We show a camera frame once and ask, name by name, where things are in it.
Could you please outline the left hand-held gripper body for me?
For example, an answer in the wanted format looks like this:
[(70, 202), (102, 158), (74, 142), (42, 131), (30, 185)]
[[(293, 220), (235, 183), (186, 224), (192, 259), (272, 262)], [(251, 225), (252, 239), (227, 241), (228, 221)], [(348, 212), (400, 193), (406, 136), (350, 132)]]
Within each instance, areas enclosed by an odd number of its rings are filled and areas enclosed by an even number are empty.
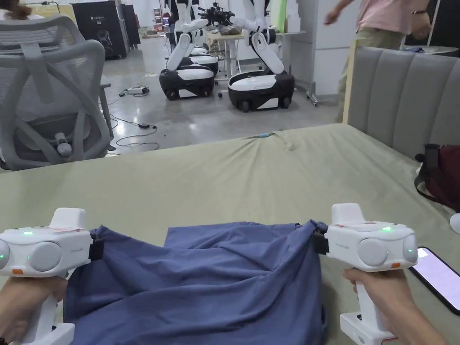
[[(86, 212), (58, 208), (50, 225), (13, 228), (0, 235), (0, 274), (17, 278), (66, 278), (69, 271), (103, 257), (104, 241), (86, 230)], [(31, 317), (22, 345), (69, 345), (72, 323), (55, 323), (58, 301), (49, 296)]]

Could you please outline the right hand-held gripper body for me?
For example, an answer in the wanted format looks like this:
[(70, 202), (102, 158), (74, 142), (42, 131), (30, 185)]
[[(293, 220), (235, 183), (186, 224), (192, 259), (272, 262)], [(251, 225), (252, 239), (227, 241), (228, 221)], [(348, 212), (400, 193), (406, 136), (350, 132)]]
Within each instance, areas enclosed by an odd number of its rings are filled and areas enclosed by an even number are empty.
[[(312, 240), (317, 253), (364, 272), (405, 269), (418, 260), (413, 229), (404, 224), (365, 220), (356, 203), (334, 204), (332, 223), (316, 225)], [(357, 283), (356, 287), (360, 311), (341, 314), (341, 330), (358, 345), (395, 340), (363, 284)]]

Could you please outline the person's left hand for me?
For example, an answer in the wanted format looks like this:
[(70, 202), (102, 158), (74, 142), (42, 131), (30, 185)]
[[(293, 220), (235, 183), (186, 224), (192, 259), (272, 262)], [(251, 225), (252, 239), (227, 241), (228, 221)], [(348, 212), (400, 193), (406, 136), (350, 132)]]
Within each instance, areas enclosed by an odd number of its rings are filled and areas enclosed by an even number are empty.
[(1, 344), (20, 340), (33, 312), (50, 296), (61, 301), (66, 288), (67, 280), (61, 277), (9, 278), (0, 291)]

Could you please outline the person's right hand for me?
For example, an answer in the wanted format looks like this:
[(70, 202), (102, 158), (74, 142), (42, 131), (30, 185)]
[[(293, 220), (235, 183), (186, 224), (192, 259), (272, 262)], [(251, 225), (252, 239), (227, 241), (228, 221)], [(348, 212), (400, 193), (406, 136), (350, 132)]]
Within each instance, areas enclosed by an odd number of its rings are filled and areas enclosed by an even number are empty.
[(403, 270), (364, 272), (345, 269), (343, 277), (357, 292), (362, 283), (370, 299), (382, 312), (389, 330), (404, 345), (446, 345), (442, 334), (430, 324), (416, 305)]

